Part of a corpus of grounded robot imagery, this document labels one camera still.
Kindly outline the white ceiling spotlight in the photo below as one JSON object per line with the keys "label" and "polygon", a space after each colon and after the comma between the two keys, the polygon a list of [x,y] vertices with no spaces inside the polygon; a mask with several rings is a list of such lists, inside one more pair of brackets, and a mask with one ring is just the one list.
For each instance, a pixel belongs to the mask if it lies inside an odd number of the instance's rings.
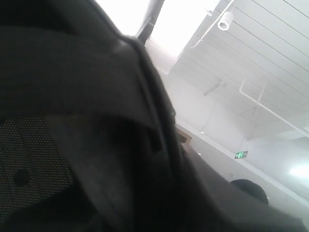
{"label": "white ceiling spotlight", "polygon": [[227,31],[234,19],[234,15],[232,12],[225,12],[222,17],[220,18],[217,26],[222,31]]}

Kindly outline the green exit sign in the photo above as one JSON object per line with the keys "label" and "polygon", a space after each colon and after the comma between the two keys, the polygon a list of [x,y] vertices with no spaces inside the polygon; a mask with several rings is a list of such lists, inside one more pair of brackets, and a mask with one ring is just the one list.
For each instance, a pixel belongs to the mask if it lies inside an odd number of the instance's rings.
{"label": "green exit sign", "polygon": [[247,155],[248,155],[248,151],[240,151],[235,154],[234,159],[243,159],[243,158],[246,158]]}

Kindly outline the black helmet with visor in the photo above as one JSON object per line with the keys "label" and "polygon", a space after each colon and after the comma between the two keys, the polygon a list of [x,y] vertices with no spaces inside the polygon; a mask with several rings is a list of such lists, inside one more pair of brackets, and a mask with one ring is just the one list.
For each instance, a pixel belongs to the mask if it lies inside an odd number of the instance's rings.
{"label": "black helmet with visor", "polygon": [[304,232],[180,143],[141,42],[92,0],[0,3],[3,232]]}

